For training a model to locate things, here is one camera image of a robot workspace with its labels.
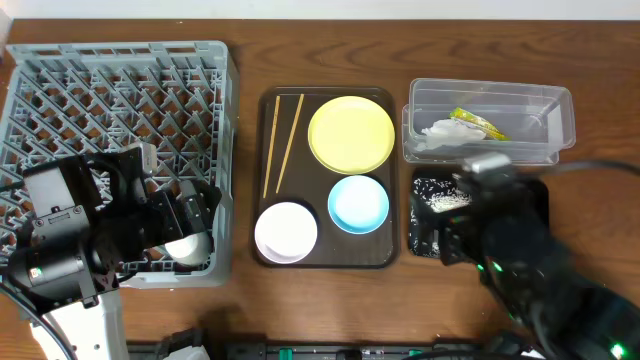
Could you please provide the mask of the white paper cup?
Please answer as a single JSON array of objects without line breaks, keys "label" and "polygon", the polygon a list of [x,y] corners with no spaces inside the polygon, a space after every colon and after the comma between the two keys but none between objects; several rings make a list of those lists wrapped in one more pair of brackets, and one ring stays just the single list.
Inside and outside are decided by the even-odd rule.
[{"label": "white paper cup", "polygon": [[169,256],[185,266],[205,263],[213,250],[211,237],[207,232],[199,232],[164,245]]}]

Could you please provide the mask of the rice grains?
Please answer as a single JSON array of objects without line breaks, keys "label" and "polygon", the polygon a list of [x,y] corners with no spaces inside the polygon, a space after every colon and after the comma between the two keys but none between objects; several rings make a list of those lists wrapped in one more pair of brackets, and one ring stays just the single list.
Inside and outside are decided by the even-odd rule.
[{"label": "rice grains", "polygon": [[415,256],[438,258],[438,241],[434,238],[426,220],[420,217],[422,207],[435,213],[461,208],[471,202],[471,196],[463,193],[447,178],[417,176],[412,180],[409,200],[408,247]]}]

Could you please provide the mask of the white bowl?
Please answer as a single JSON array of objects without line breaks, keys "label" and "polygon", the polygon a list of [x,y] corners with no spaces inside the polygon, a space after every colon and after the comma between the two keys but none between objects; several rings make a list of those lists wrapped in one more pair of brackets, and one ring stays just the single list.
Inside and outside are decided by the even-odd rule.
[{"label": "white bowl", "polygon": [[276,264],[292,264],[313,250],[318,224],[313,214],[295,202],[276,203],[256,221],[254,240],[259,252]]}]

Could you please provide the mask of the green snack wrapper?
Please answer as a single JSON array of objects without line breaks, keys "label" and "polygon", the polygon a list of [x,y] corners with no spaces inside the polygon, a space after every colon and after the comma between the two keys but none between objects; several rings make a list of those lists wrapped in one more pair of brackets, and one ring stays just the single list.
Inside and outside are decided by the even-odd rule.
[{"label": "green snack wrapper", "polygon": [[467,110],[464,110],[460,107],[457,107],[453,111],[451,111],[449,113],[449,116],[453,119],[460,120],[466,124],[473,125],[475,128],[484,132],[491,139],[499,140],[499,141],[510,140],[509,137],[507,137],[497,127],[495,127],[492,123],[490,123],[486,119],[478,115],[475,115]]}]

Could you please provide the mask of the white tissue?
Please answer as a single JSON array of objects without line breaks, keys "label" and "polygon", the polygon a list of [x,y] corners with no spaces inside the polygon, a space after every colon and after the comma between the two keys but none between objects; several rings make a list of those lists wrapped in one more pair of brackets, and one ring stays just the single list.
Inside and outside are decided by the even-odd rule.
[{"label": "white tissue", "polygon": [[486,138],[486,133],[477,126],[454,118],[438,120],[431,127],[422,129],[421,133],[426,137],[419,144],[421,150],[433,150],[442,146],[457,147]]}]

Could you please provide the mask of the wooden chopstick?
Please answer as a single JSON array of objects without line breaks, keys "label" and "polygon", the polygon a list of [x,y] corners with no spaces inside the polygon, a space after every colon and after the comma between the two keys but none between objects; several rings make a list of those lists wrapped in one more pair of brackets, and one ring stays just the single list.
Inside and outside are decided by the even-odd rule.
[{"label": "wooden chopstick", "polygon": [[273,117],[272,117],[272,126],[271,126],[270,140],[269,140],[269,149],[268,149],[268,155],[267,155],[267,167],[266,167],[266,171],[265,171],[265,179],[264,179],[265,181],[264,181],[264,188],[263,188],[263,199],[266,199],[267,194],[268,194],[270,174],[271,174],[271,164],[272,164],[273,150],[274,150],[274,143],[275,143],[275,136],[276,136],[276,132],[277,132],[279,106],[280,106],[280,95],[277,95],[276,99],[275,99],[274,112],[273,112]]},{"label": "wooden chopstick", "polygon": [[281,184],[286,172],[286,167],[288,164],[288,159],[289,159],[289,155],[291,152],[291,148],[294,142],[294,138],[295,138],[295,133],[297,130],[297,124],[299,121],[299,117],[300,117],[300,113],[301,113],[301,109],[304,103],[304,98],[305,98],[305,94],[300,94],[299,95],[299,99],[298,99],[298,103],[297,103],[297,107],[296,107],[296,111],[295,111],[295,115],[293,118],[293,122],[292,122],[292,126],[289,132],[289,136],[287,139],[287,144],[286,144],[286,148],[285,148],[285,153],[283,156],[283,160],[282,160],[282,164],[281,164],[281,169],[280,169],[280,173],[278,176],[278,181],[277,181],[277,185],[276,185],[276,191],[275,193],[278,194],[281,188]]}]

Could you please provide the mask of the light blue bowl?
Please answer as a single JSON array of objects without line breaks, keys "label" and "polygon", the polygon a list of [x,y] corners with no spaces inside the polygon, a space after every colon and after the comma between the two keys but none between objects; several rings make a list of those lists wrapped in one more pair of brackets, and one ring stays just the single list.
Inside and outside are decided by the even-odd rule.
[{"label": "light blue bowl", "polygon": [[385,188],[374,178],[347,176],[330,190],[327,210],[332,222],[342,231],[364,235],[377,230],[390,212]]}]

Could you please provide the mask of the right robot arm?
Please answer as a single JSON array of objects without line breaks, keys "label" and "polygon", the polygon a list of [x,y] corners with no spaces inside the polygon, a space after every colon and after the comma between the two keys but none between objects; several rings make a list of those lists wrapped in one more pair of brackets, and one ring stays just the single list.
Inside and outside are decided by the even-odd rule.
[{"label": "right robot arm", "polygon": [[540,181],[454,180],[471,200],[436,216],[444,265],[475,265],[481,284],[551,359],[638,358],[638,306],[578,272],[551,232]]}]

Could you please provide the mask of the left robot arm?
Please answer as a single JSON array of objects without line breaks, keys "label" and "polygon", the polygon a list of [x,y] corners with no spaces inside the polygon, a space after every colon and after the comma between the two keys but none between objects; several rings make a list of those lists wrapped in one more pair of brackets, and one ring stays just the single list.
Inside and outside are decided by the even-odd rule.
[{"label": "left robot arm", "polygon": [[17,233],[1,291],[29,315],[48,358],[129,358],[118,267],[181,240],[193,243],[195,265],[212,252],[220,189],[184,180],[178,196],[150,193],[153,160],[138,146],[24,171],[35,215]]}]

